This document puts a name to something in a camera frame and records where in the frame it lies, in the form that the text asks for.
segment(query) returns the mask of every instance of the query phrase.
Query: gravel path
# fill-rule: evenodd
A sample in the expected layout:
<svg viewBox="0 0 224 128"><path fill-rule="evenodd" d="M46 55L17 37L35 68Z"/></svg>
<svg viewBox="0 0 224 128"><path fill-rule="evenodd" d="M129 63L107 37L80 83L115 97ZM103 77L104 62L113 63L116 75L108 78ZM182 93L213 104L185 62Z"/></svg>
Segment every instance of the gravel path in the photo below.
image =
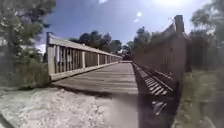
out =
<svg viewBox="0 0 224 128"><path fill-rule="evenodd" d="M0 92L0 112L15 128L138 126L135 96L99 98L56 88Z"/></svg>

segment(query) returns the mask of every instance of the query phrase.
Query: white cloud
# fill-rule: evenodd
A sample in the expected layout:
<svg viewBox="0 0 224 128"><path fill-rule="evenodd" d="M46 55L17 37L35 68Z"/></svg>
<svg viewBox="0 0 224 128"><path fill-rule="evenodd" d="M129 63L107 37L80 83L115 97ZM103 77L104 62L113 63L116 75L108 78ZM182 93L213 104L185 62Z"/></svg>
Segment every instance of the white cloud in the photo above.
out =
<svg viewBox="0 0 224 128"><path fill-rule="evenodd" d="M142 12L137 12L137 17L141 17L142 16Z"/></svg>
<svg viewBox="0 0 224 128"><path fill-rule="evenodd" d="M135 22L135 23L139 22L139 19L135 19L134 22Z"/></svg>
<svg viewBox="0 0 224 128"><path fill-rule="evenodd" d="M106 3L108 2L108 0L98 0L99 4L103 4L103 3Z"/></svg>
<svg viewBox="0 0 224 128"><path fill-rule="evenodd" d="M42 54L44 54L46 51L46 44L37 45L36 48L39 49Z"/></svg>

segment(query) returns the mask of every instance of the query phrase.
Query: bush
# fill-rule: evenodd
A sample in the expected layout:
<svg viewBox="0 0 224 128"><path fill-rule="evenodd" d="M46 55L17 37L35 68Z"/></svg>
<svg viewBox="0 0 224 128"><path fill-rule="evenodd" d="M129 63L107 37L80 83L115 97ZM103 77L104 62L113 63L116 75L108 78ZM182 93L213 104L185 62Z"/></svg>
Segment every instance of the bush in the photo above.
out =
<svg viewBox="0 0 224 128"><path fill-rule="evenodd" d="M47 64L30 59L18 66L19 86L25 88L43 87L49 83Z"/></svg>
<svg viewBox="0 0 224 128"><path fill-rule="evenodd" d="M193 71L186 74L173 128L200 128L206 116L213 117L214 108L210 104L215 98L217 85L215 71Z"/></svg>

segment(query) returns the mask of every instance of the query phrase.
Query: grass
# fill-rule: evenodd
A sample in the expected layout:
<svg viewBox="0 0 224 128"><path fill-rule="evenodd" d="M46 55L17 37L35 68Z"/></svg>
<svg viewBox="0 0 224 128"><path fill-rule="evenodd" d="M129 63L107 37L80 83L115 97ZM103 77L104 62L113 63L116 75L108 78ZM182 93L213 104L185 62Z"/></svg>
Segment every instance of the grass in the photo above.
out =
<svg viewBox="0 0 224 128"><path fill-rule="evenodd" d="M214 117L210 104L216 98L217 71L194 70L186 74L183 94L173 128L200 128L205 116Z"/></svg>

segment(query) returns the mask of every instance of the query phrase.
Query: handrail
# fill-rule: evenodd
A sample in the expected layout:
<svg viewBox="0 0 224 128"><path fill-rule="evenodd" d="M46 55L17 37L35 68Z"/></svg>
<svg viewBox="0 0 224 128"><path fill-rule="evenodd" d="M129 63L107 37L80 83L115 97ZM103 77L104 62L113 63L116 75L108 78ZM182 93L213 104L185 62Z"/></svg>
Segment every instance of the handrail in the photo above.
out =
<svg viewBox="0 0 224 128"><path fill-rule="evenodd" d="M122 57L47 33L48 73L52 81L114 63Z"/></svg>

